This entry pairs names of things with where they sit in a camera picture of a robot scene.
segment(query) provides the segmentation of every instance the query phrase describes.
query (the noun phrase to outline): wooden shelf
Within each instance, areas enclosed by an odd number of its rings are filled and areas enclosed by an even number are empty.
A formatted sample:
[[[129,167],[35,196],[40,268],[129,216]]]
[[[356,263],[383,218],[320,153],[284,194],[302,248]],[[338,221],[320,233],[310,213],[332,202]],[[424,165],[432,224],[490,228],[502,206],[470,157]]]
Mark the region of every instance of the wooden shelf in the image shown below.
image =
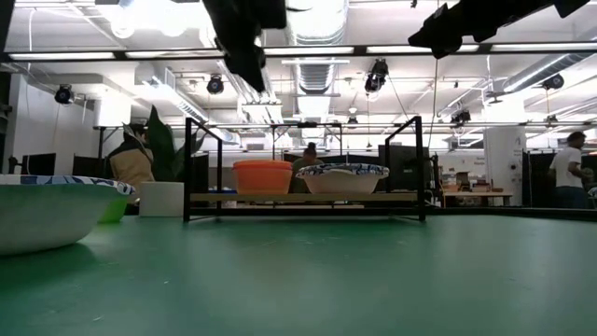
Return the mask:
[[[238,195],[217,193],[194,193],[190,195],[192,202],[413,202],[417,193],[392,192],[374,194],[286,194],[286,195]]]
[[[474,192],[474,191],[446,191],[445,197],[512,197],[511,192]]]

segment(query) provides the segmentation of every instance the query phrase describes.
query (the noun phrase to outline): pillar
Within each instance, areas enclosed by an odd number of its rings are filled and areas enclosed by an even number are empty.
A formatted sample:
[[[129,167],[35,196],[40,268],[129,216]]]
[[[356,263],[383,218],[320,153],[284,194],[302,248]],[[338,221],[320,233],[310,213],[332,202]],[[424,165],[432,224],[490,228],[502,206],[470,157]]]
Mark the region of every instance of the pillar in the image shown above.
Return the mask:
[[[485,119],[495,122],[525,121],[524,102],[505,97],[504,102],[485,108]],[[526,149],[524,127],[494,127],[484,132],[487,179],[494,188],[513,193],[510,205],[522,205],[522,153]]]

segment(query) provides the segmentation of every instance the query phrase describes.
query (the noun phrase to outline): black metal rack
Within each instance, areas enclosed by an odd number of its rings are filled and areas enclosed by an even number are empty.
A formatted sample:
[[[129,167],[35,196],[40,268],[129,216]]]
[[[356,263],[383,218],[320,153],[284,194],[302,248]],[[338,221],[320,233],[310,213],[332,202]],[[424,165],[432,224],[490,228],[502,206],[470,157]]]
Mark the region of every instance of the black metal rack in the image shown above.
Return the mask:
[[[424,185],[424,176],[423,176],[423,165],[425,161],[425,157],[423,156],[423,123],[421,117],[415,117],[409,120],[406,124],[404,124],[401,128],[399,128],[396,132],[391,134],[386,139],[386,145],[389,145],[390,140],[396,136],[396,134],[400,133],[406,127],[409,127],[411,124],[415,126],[415,133],[416,133],[416,165],[417,165],[417,193],[416,193],[416,208],[395,208],[395,207],[375,207],[375,208],[363,208],[363,209],[310,209],[310,211],[304,211],[304,209],[230,209],[226,211],[226,216],[380,216],[380,215],[397,215],[397,216],[404,216],[404,215],[413,215],[416,214],[419,221],[425,221],[426,217],[426,208],[425,208],[425,200],[424,200],[424,193],[425,193],[425,185]],[[191,156],[193,153],[190,152],[191,150],[191,143],[190,139],[193,133],[193,125],[199,127],[206,133],[210,134],[213,138],[217,140],[217,193],[221,193],[222,191],[222,145],[223,140],[220,139],[217,135],[210,132],[210,130],[205,127],[204,125],[200,124],[198,121],[192,118],[187,118],[185,123],[185,212],[184,212],[184,221],[188,223],[190,221],[191,216],[202,216],[202,217],[211,217],[211,216],[221,216],[224,215],[224,211],[222,209],[221,201],[217,202],[216,208],[201,208],[201,209],[193,209],[192,208],[192,199],[191,199],[191,185],[193,181],[192,176],[192,160]],[[274,139],[275,139],[275,130],[279,127],[299,127],[299,128],[313,128],[313,127],[340,127],[341,124],[339,123],[331,123],[331,124],[308,124],[308,125],[301,125],[301,124],[274,124],[271,125],[273,129]],[[386,162],[390,162],[390,153],[388,151],[388,147],[386,147],[385,153]]]
[[[219,136],[212,133],[209,129],[203,126],[200,122],[196,121],[193,118],[186,118],[185,120],[185,211],[183,214],[183,220],[188,223],[190,221],[191,215],[191,204],[190,204],[190,194],[191,194],[191,186],[193,182],[193,173],[192,173],[192,165],[193,161],[191,156],[194,153],[191,153],[191,137],[193,135],[193,125],[199,127],[207,134],[211,135],[217,141],[217,182],[216,182],[216,191],[219,193],[222,191],[222,147],[224,145],[224,140],[222,140]],[[219,213],[222,210],[222,202],[217,202],[215,210]]]

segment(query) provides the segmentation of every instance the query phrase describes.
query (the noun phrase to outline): pipe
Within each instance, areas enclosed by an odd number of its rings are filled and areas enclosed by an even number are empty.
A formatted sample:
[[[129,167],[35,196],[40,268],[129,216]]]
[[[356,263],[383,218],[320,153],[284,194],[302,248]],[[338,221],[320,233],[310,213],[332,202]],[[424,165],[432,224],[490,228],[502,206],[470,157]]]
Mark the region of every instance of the pipe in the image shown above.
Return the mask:
[[[288,1],[289,7],[300,7],[299,1]],[[288,39],[294,46],[335,46],[342,43],[348,16],[348,0],[326,0],[314,3],[308,10],[288,13]],[[327,93],[337,73],[335,64],[301,64],[295,66],[297,93]],[[317,109],[324,118],[331,100],[328,97],[300,97],[298,109]]]
[[[576,39],[576,41],[595,40],[597,40],[597,27],[588,30]],[[588,59],[592,55],[594,55],[592,52],[549,55],[541,61],[520,71],[518,74],[508,78],[502,84],[501,92],[503,94],[510,94],[527,89],[539,82],[553,77],[562,70]]]

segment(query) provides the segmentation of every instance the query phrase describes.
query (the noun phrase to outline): man in white shirt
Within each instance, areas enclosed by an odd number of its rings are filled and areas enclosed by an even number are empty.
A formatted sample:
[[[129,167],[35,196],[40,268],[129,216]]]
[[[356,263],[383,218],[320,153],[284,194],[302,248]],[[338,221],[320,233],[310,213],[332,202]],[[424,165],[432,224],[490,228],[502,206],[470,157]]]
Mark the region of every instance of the man in white shirt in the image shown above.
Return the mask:
[[[584,175],[580,170],[580,149],[585,145],[585,138],[583,132],[568,135],[568,147],[553,158],[549,167],[549,175],[556,179],[556,207],[587,208],[587,194],[582,186]]]

